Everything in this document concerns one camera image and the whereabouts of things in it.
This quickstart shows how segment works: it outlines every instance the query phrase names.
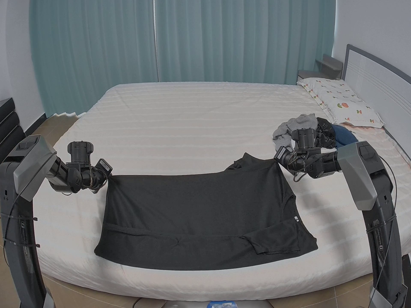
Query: floral pillow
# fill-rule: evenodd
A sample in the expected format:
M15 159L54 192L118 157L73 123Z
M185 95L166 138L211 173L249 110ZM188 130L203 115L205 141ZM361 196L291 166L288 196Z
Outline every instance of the floral pillow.
M317 100L318 105L334 123L374 128L384 125L377 112L367 106L343 80L307 78L297 84L302 85Z

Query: headboard gray trim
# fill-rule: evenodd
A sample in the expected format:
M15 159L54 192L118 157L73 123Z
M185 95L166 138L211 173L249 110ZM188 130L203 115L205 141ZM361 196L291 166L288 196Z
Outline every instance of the headboard gray trim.
M402 80L406 81L406 82L407 82L408 84L410 84L410 86L411 86L411 76L405 74L403 71L401 71L401 70L399 70L398 68L396 68L395 66L387 63L386 61L378 58L377 56L374 56L373 54L370 54L370 53L368 53L368 52L366 52L366 51L364 51L364 50L362 50L362 49L359 49L359 48L351 45L351 44L347 44L347 50L346 50L346 53L345 53L344 68L343 68L343 71L342 71L342 79L343 79L343 80L346 80L347 66L348 66L348 58L349 58L349 53L350 53L350 51L353 51L353 52L355 52L355 53L357 53L357 54L360 54L360 55L364 56L366 59L369 59L369 60L371 60L371 61L373 61L373 62L381 65L381 66L384 67L385 69L388 69L390 72L392 72L393 74L397 75L399 78L401 78ZM365 64L361 64L361 66L358 66L358 67L360 67L360 69L362 69L363 67L365 67ZM371 74L369 74L369 73L367 74L367 72L366 72L365 70L362 70L362 75L361 75L361 76L364 77L363 79L368 79L368 80L372 81L373 84L376 85L376 87L375 87L376 89L381 90L381 92L383 92L383 93L385 93L385 94L387 94L387 95L389 96L389 98L387 97L388 100L394 101L399 107L403 108L404 111L406 111L409 115L411 115L411 101L409 100L409 98L408 98L408 99L405 99L403 96L401 96L400 94L398 94L398 92L395 92L395 90L387 91L386 89L388 89L388 87L385 87L385 86L383 85L383 82L381 82L380 79L377 79L377 78L373 77L373 76L372 76ZM368 101L370 105L372 105L373 97L369 96L369 97L367 97L367 99L365 99L365 100ZM397 142L397 144L401 147L401 149L403 150L403 152L404 152L408 157L410 157L411 151L410 151L410 145L409 145L409 143L407 142L407 141L408 141L408 138L407 138L407 140L404 140L403 134L400 133L400 132L398 132L398 129L396 129L395 126L393 127L393 124L392 124L392 123L393 123L393 119L390 120L390 123L391 123L390 126L391 126L391 128L393 128L393 131L397 134L397 136L402 137L402 138L398 138L398 140L396 140L395 137L393 137L393 136L390 134L390 132L384 127L385 132L386 132L391 138L393 138L393 139ZM404 132L407 132L407 131L408 131L408 129L409 129L409 124L410 124L410 123L407 123L407 124L406 124L407 126L405 126L405 128L403 129ZM403 146L407 146L408 150L405 150L405 149L401 146L401 144L399 143L399 140L403 143Z

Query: mattress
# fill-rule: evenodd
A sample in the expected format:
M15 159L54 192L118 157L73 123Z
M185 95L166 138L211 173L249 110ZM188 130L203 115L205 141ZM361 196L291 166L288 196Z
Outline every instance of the mattress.
M244 152L268 159L272 133L301 113L326 118L302 87L249 83L117 85L82 116L54 148L94 144L115 175L182 175L224 170ZM411 169L381 129L355 128L393 168L402 254L411 251ZM166 300L245 300L297 295L341 284L372 271L362 213L341 173L294 183L284 171L306 228L319 249L303 256L238 269L165 271L129 267L94 254L106 187L64 196L47 181L36 194L36 242L42 272L118 295Z

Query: white wall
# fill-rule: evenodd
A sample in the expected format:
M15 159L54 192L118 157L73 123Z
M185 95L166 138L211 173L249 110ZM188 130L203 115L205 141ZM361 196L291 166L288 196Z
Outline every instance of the white wall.
M411 76L411 0L337 0L333 57L352 44Z
M30 0L0 0L0 99L13 97L26 131L44 114L29 37Z

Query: teal curtain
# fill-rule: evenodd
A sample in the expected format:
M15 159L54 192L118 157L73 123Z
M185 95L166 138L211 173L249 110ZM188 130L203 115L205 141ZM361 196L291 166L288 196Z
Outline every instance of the teal curtain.
M46 115L80 114L114 85L158 81L153 0L30 0Z
M295 84L331 54L335 0L155 0L160 81Z

